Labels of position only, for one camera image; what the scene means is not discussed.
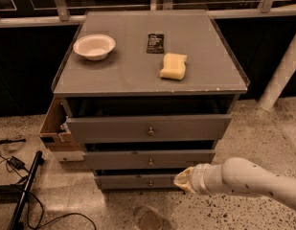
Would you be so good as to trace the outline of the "black power adapter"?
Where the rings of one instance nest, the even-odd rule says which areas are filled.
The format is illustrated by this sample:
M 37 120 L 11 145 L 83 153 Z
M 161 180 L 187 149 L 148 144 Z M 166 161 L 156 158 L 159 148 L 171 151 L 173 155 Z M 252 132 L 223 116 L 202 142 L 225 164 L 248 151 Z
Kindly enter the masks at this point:
M 8 160 L 8 163 L 18 170 L 21 170 L 25 167 L 25 163 L 14 156 Z

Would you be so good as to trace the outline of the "grey drawer cabinet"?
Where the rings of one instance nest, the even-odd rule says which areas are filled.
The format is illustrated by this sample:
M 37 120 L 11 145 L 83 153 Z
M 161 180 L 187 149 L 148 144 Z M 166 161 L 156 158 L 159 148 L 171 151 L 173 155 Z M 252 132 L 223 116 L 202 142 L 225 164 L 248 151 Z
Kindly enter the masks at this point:
M 230 114 L 247 90 L 234 53 L 205 11 L 92 11 L 79 35 L 116 41 L 105 59 L 71 53 L 53 92 L 68 118 Z M 148 54 L 148 35 L 164 35 L 164 53 Z M 166 53 L 187 56 L 182 80 L 163 79 Z M 216 140 L 82 144 L 83 153 L 137 150 L 215 150 Z M 173 174 L 186 168 L 94 170 L 97 175 Z

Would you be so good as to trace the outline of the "black tool on floor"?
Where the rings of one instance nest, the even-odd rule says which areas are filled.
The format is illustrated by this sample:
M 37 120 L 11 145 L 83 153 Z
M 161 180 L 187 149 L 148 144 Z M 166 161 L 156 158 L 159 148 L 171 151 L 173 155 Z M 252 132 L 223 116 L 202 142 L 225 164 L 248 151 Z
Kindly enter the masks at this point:
M 11 143 L 19 143 L 19 142 L 26 142 L 26 139 L 17 139 L 17 140 L 3 139 L 3 140 L 0 140 L 0 145 L 2 145 L 2 144 L 11 144 Z

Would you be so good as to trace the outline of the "grey bottom drawer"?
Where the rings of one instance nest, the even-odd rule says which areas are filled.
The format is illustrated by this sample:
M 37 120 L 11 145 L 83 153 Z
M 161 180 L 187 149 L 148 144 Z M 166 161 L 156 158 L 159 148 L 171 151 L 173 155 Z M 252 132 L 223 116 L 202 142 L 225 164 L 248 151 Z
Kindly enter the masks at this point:
M 97 175 L 102 190 L 176 189 L 173 174 Z

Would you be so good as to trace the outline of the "grey drawer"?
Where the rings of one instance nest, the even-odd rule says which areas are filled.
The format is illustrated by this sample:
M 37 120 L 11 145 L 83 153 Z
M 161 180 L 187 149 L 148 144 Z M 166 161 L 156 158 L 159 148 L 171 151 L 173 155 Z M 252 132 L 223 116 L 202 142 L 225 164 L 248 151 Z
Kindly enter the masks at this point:
M 176 189 L 173 174 L 97 175 L 102 190 Z
M 82 144 L 221 139 L 230 114 L 68 118 Z
M 198 163 L 210 163 L 213 149 L 137 150 L 85 152 L 83 158 L 89 169 L 133 170 L 187 168 Z

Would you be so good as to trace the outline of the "white paper bowl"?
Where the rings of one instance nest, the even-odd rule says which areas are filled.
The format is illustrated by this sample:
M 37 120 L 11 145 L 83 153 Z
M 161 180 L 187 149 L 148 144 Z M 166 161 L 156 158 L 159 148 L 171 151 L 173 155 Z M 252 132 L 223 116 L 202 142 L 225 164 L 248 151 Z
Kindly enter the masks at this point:
M 88 60 L 103 60 L 115 48 L 116 41 L 105 34 L 86 35 L 78 39 L 74 45 L 74 52 Z

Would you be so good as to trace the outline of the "black pole stand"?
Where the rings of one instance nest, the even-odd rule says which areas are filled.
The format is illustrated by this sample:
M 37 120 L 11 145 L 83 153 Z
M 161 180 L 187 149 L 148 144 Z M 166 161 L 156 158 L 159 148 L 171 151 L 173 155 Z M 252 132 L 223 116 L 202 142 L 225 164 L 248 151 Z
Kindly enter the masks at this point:
M 20 193 L 19 199 L 17 199 L 17 203 L 15 209 L 13 211 L 11 221 L 8 227 L 8 230 L 19 230 L 20 227 L 20 218 L 22 215 L 22 211 L 24 209 L 25 203 L 27 202 L 28 195 L 30 193 L 30 189 L 32 188 L 34 182 L 34 176 L 37 172 L 38 167 L 42 164 L 42 152 L 39 150 L 34 157 L 34 161 L 31 165 L 31 168 L 28 173 L 28 178 L 23 186 L 15 186 L 15 190 Z

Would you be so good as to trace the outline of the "grey top drawer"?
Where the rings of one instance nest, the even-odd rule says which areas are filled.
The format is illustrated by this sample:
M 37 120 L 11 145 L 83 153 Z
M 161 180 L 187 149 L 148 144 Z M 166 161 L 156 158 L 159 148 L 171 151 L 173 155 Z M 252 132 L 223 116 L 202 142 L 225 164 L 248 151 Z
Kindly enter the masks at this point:
M 68 118 L 82 144 L 221 139 L 230 114 Z

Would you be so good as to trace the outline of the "wooden side box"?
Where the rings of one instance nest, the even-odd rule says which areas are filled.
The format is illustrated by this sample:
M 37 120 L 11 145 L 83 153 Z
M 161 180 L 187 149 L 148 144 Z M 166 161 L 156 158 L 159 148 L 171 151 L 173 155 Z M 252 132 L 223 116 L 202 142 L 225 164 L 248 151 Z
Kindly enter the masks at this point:
M 39 137 L 59 162 L 81 161 L 81 145 L 73 138 L 66 125 L 66 118 L 61 100 L 53 98 L 39 131 Z

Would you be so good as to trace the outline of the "black snack packet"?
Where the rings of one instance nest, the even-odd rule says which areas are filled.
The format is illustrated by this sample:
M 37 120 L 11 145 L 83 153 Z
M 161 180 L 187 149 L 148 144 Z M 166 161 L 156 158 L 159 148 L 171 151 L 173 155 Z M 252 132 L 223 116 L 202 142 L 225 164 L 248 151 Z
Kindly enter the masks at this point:
M 149 34 L 148 35 L 148 54 L 163 54 L 164 53 L 164 35 Z

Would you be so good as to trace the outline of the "yellow sponge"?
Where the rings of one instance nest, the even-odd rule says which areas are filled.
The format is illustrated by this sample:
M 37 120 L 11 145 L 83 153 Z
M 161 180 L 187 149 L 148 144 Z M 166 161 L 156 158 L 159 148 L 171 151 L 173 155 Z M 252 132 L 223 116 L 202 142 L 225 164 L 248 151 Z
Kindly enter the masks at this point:
M 187 56 L 174 53 L 166 53 L 163 57 L 163 68 L 160 77 L 181 81 L 186 74 Z

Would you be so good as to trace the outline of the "round floor drain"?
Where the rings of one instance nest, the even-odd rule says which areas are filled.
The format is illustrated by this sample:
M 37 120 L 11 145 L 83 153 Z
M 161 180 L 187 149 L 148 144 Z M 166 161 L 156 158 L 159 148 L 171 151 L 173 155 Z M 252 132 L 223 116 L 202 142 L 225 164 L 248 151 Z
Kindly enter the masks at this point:
M 139 230 L 162 230 L 163 220 L 151 209 L 138 207 L 134 211 L 135 223 Z

